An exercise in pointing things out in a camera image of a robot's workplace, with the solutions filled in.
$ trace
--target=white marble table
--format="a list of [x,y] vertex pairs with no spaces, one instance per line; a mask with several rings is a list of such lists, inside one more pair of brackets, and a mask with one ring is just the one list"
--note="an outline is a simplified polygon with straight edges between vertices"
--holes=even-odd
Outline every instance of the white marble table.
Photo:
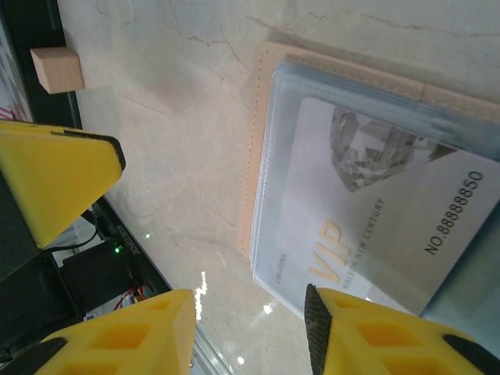
[[307,374],[305,327],[236,249],[254,47],[322,52],[500,98],[500,2],[59,0],[87,89],[85,129],[117,137],[108,197],[235,373]]

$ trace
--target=card holder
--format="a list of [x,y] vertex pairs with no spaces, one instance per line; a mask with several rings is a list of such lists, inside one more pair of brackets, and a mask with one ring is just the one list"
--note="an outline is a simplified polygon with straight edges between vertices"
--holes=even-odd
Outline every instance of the card holder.
[[[289,154],[303,101],[311,98],[318,103],[323,101],[326,106],[333,103],[347,111],[345,113],[354,113],[353,116],[376,119],[393,126],[396,129],[393,133],[400,132],[399,135],[396,134],[400,137],[399,142],[402,142],[401,137],[411,138],[412,141],[415,141],[415,137],[427,138],[432,144],[429,147],[442,147],[440,150],[448,150],[448,153],[452,150],[466,150],[493,160],[500,156],[500,128],[495,123],[499,111],[495,104],[329,56],[273,43],[261,46],[255,67],[255,108],[251,111],[249,120],[239,246],[251,259],[255,279],[298,315],[302,313],[301,307],[294,301],[294,296],[287,295],[287,292],[296,290],[300,295],[303,278],[299,277],[296,282],[288,280],[286,292],[277,291],[276,285],[272,285],[275,280],[265,279],[269,275],[279,275],[279,255],[273,261],[277,265],[271,265],[267,258],[262,257],[262,251],[260,262],[257,262],[255,250],[259,248],[259,242],[262,244],[277,230],[277,227],[273,227],[277,225],[276,218],[267,220],[265,225],[262,223],[263,196],[266,195],[267,212],[280,211],[290,163]],[[322,105],[318,103],[313,104],[321,108]],[[279,157],[273,156],[273,152],[279,154]],[[491,168],[496,168],[496,163],[491,160],[484,162],[490,163]],[[498,198],[491,193],[488,202],[495,199],[497,202]],[[488,204],[479,209],[483,216],[488,215],[495,203]],[[444,274],[440,277],[444,278],[448,271],[443,271]],[[420,313],[424,307],[422,301],[428,300],[434,293],[430,292],[433,287],[415,285],[399,275],[389,277],[388,280],[398,280],[402,285],[401,291],[407,295],[413,294],[420,304],[408,305],[405,301],[399,305],[394,293],[388,295],[384,287],[377,288],[376,285],[371,287],[370,295],[378,299],[379,303],[401,310]],[[388,282],[379,281],[380,285]],[[434,282],[433,285],[439,285],[439,282]]]

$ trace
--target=stitching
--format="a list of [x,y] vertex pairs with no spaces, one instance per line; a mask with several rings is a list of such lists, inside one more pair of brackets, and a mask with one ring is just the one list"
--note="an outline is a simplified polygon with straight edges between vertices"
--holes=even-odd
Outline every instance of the stitching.
[[255,109],[253,111],[253,120],[252,120],[252,132],[250,133],[250,145],[248,146],[248,158],[247,158],[247,172],[245,177],[245,189],[243,193],[243,223],[241,224],[241,234],[240,234],[240,248],[243,250],[243,233],[245,232],[245,224],[246,224],[246,202],[247,202],[247,192],[248,192],[248,174],[250,173],[250,154],[252,153],[252,145],[253,145],[253,134],[255,131],[255,118],[257,117],[257,105],[259,104],[259,90],[260,90],[260,76],[263,71],[263,58],[266,53],[269,51],[263,51],[260,55],[259,61],[259,75],[257,76],[257,94],[255,95]]
[[[263,51],[260,55],[259,75],[257,76],[257,93],[255,95],[255,109],[253,112],[253,119],[252,119],[252,131],[250,133],[250,145],[248,146],[248,152],[247,152],[248,153],[247,171],[246,171],[246,176],[245,176],[245,188],[244,188],[244,194],[243,194],[243,203],[244,203],[243,204],[243,222],[241,224],[241,234],[240,234],[240,248],[241,248],[241,250],[243,250],[243,237],[244,237],[245,225],[246,225],[246,201],[247,201],[247,193],[248,193],[248,175],[250,173],[250,158],[251,158],[250,154],[252,152],[253,137],[254,137],[254,133],[255,133],[255,118],[257,117],[257,108],[258,108],[258,104],[259,104],[260,77],[262,75],[264,55],[266,55],[266,54],[280,55],[280,56],[285,57],[285,55],[283,55],[281,53],[271,52],[271,51]],[[367,78],[358,76],[356,74],[347,73],[343,70],[331,68],[329,66],[323,66],[323,65],[317,64],[315,62],[310,62],[310,61],[305,60],[305,59],[300,59],[300,58],[297,58],[294,56],[288,56],[288,59],[297,61],[299,63],[303,63],[307,66],[315,66],[316,68],[320,68],[323,71],[331,72],[331,73],[337,74],[337,75],[342,76],[342,77],[348,77],[348,78],[351,78],[351,79],[354,79],[354,80],[357,80],[357,81],[360,81],[363,83],[370,84],[370,85],[378,87],[378,88],[384,88],[388,91],[395,92],[395,93],[398,93],[400,95],[404,95],[404,96],[413,98],[415,100],[422,100],[423,92],[420,93],[420,95],[414,95],[414,94],[408,93],[406,91],[398,90],[396,87],[392,87],[391,85],[382,84],[381,82],[378,82],[376,80],[369,80]],[[435,100],[435,99],[427,99],[427,102],[429,102],[431,104],[442,105],[446,108],[455,109],[459,112],[466,113],[469,115],[474,115],[476,118],[480,118],[483,120],[490,120],[490,121],[494,120],[493,116],[482,115],[478,112],[471,111],[470,109],[467,109],[466,107],[464,107],[462,105],[450,105],[447,102],[444,102],[442,100]]]

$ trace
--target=yellow 3d printed part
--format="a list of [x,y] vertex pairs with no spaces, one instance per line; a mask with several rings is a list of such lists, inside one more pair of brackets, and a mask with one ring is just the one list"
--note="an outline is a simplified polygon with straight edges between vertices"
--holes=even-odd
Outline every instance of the yellow 3d printed part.
[[331,289],[308,286],[305,326],[314,375],[479,375],[500,370],[491,353],[453,328]]
[[39,248],[117,182],[124,167],[112,137],[0,121],[0,170]]
[[51,334],[67,343],[37,375],[188,375],[195,342],[190,290],[163,295]]

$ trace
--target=beige leather wallet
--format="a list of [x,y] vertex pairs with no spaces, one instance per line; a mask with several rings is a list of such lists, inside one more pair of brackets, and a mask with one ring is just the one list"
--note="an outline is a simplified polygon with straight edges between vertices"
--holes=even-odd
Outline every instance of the beige leather wallet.
[[247,257],[249,257],[250,253],[255,195],[266,127],[271,76],[274,67],[284,60],[310,66],[361,84],[403,95],[419,102],[445,107],[474,119],[500,122],[499,104],[471,98],[416,80],[410,80],[302,48],[272,42],[262,43],[257,48],[254,61],[255,78],[252,86],[252,105],[248,116],[247,154],[238,235],[238,247]]

